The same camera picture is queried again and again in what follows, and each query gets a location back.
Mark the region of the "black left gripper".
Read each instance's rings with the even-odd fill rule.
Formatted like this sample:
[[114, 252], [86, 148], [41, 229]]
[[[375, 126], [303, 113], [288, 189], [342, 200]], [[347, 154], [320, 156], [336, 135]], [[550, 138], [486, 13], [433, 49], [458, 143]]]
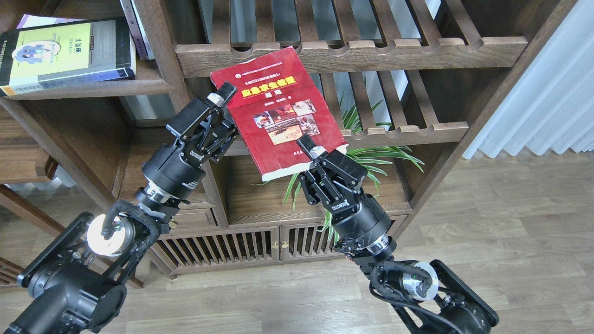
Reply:
[[225, 115], [237, 89], [229, 82], [208, 95], [193, 98], [167, 125], [176, 140], [163, 145], [142, 167], [148, 184], [142, 196], [152, 202], [187, 202], [206, 175], [202, 166], [220, 161], [237, 135], [235, 121]]

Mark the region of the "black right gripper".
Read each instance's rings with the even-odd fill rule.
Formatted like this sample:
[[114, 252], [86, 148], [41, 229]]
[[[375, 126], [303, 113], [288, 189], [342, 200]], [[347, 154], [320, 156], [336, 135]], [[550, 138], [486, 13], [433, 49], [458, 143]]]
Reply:
[[309, 135], [297, 145], [313, 167], [299, 174], [301, 188], [310, 205], [320, 203], [329, 212], [329, 228], [339, 237], [336, 246], [389, 246], [390, 219], [378, 201], [362, 187], [368, 174], [346, 154], [327, 152]]

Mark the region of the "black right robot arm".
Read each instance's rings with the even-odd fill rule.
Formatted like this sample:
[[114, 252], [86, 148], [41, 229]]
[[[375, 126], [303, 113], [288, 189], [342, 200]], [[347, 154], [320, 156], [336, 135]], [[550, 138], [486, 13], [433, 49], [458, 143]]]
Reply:
[[412, 334], [488, 334], [496, 311], [440, 260], [396, 261], [391, 220], [362, 182], [367, 170], [337, 150], [327, 152], [304, 135], [297, 140], [312, 166], [300, 173], [305, 197], [331, 214], [340, 236], [334, 249], [359, 266], [369, 290], [388, 302]]

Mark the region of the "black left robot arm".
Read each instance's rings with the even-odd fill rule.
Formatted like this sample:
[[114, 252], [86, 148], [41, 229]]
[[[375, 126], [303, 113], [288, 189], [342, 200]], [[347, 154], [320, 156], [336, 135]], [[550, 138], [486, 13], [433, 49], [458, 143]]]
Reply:
[[205, 176], [237, 136], [226, 105], [237, 89], [223, 83], [207, 99], [193, 99], [167, 125], [175, 137], [144, 163], [147, 185], [137, 203], [119, 199], [100, 216], [79, 214], [17, 277], [30, 305], [7, 334], [98, 333], [123, 306], [126, 282]]

